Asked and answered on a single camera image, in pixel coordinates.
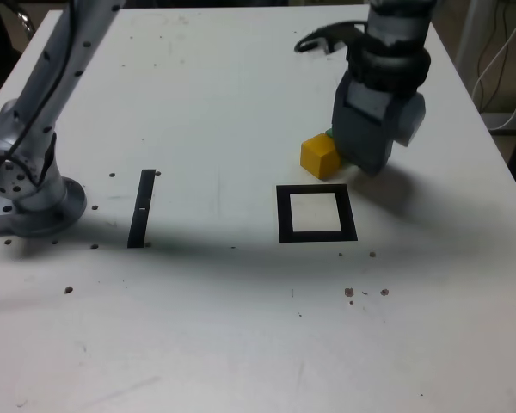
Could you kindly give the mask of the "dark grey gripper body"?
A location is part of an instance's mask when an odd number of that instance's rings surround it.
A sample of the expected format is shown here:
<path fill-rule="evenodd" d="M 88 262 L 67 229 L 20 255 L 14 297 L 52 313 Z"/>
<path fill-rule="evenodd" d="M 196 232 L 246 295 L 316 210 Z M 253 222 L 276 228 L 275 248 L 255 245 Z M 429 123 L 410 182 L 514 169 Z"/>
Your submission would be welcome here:
<path fill-rule="evenodd" d="M 420 125 L 425 118 L 425 99 L 420 93 L 398 96 L 374 90 L 353 79 L 349 73 L 344 75 L 337 91 L 341 92 L 343 107 L 378 124 L 391 119 L 397 125 Z"/>

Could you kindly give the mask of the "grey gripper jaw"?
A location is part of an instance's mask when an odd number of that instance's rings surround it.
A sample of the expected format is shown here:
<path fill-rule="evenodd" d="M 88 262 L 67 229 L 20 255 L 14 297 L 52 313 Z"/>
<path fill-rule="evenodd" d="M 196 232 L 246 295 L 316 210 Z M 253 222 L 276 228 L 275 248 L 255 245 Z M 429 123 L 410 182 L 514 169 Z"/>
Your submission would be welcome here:
<path fill-rule="evenodd" d="M 393 144 L 407 147 L 420 126 L 397 125 L 391 119 L 378 124 L 343 107 L 341 93 L 335 96 L 332 119 L 335 148 L 342 158 L 370 176 L 375 176 L 387 164 Z"/>

